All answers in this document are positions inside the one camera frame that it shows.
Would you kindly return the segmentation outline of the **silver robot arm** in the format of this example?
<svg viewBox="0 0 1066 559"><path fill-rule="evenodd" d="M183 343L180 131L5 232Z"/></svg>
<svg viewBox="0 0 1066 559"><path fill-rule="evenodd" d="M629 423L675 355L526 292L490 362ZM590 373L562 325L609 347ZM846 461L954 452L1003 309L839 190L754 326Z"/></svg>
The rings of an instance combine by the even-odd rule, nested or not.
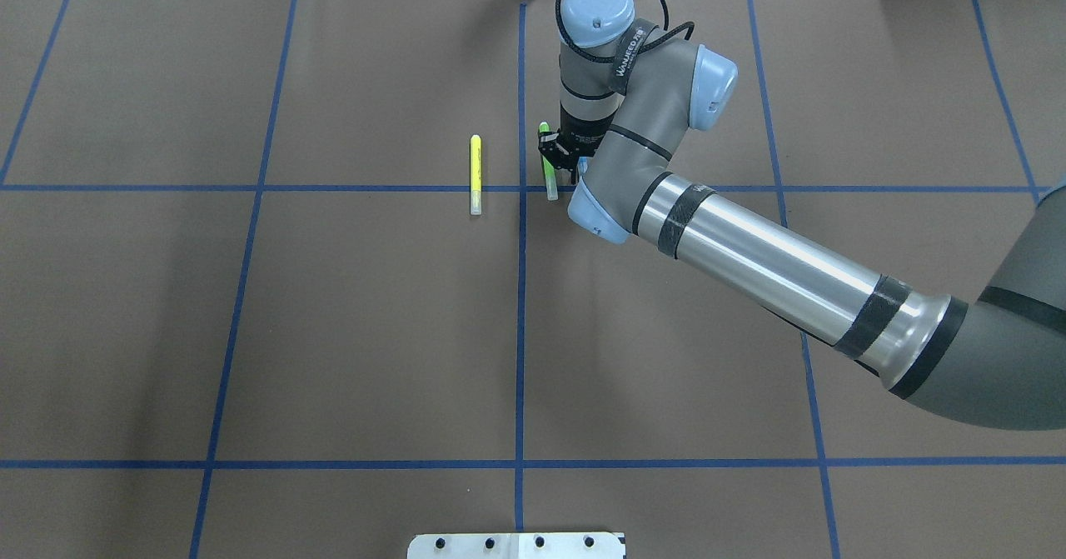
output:
<svg viewBox="0 0 1066 559"><path fill-rule="evenodd" d="M974 303L925 296L671 171L711 129L734 62L637 16L635 0L555 0L560 130L538 148L576 186L576 225L636 236L727 283L956 422L1012 431L1065 422L1064 187L1047 191Z"/></svg>

